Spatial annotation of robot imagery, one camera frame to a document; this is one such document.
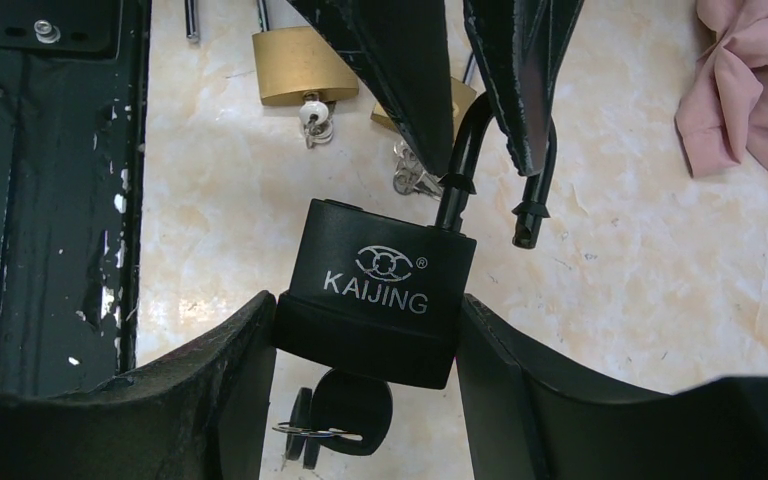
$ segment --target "bolt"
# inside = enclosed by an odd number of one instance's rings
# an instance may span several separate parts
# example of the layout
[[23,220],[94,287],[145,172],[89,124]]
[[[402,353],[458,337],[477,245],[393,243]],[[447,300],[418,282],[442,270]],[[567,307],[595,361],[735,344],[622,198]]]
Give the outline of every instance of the bolt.
[[60,40],[60,29],[48,20],[37,20],[34,23],[34,33],[40,43],[51,44]]
[[51,35],[52,30],[54,30],[54,27],[51,26],[48,20],[37,20],[34,24],[34,32],[38,35]]

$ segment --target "pink fabric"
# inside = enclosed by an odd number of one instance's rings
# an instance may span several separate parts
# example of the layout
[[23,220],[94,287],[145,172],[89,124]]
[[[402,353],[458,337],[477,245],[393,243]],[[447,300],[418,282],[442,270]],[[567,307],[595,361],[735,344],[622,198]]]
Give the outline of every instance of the pink fabric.
[[745,149],[768,170],[768,0],[697,0],[696,12],[717,43],[676,113],[691,174],[733,167]]

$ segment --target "padlock body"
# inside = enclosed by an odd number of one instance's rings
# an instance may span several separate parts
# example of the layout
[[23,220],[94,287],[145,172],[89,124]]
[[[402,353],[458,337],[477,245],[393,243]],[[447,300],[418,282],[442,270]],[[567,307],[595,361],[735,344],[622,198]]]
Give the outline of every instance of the padlock body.
[[[469,85],[462,83],[457,78],[452,77],[452,124],[455,128],[455,136],[457,136],[458,129],[461,127],[466,110],[472,105],[475,100],[476,92]],[[384,127],[393,131],[398,131],[393,120],[384,111],[384,107],[380,103],[376,103],[372,108],[372,121],[378,123]]]
[[475,240],[313,200],[276,347],[358,375],[444,388]]
[[322,102],[358,94],[354,72],[311,27],[256,33],[252,44],[263,105],[301,105],[309,92],[317,92]]

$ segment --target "gold padlock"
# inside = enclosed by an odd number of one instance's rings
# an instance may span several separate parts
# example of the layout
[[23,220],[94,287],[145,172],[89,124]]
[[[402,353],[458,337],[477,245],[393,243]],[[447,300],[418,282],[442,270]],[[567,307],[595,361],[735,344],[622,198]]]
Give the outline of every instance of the gold padlock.
[[[466,115],[466,110],[472,105],[472,102],[478,95],[478,93],[469,86],[474,67],[475,56],[470,54],[463,79],[458,80],[457,78],[452,77],[452,123],[455,128],[455,136],[458,134],[458,129],[461,126],[464,115]],[[375,107],[372,108],[372,115],[370,118],[373,122],[387,127],[390,130],[398,131],[393,120],[390,119],[380,103],[376,103]]]
[[301,105],[313,92],[326,103],[358,94],[357,76],[312,27],[256,33],[252,43],[263,105]]
[[357,96],[357,77],[312,27],[270,30],[265,0],[257,0],[257,13],[261,32],[252,44],[260,103],[301,105],[307,148],[330,142],[334,102]]

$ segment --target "kaijing logo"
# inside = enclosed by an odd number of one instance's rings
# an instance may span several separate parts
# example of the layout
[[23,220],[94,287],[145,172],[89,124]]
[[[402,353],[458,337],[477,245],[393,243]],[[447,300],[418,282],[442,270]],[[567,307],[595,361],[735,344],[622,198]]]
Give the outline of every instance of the kaijing logo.
[[355,263],[363,273],[382,282],[407,280],[413,268],[413,263],[405,254],[381,245],[360,249]]
[[[428,311],[428,296],[420,292],[409,292],[404,284],[397,282],[411,276],[414,262],[404,253],[390,247],[370,245],[361,248],[357,253],[355,264],[369,277],[358,278],[343,272],[326,270],[325,282],[322,289],[334,292],[343,297],[354,297],[355,300],[380,305],[386,308],[398,308],[416,315],[424,315]],[[428,259],[416,259],[416,268],[422,270],[428,267]]]

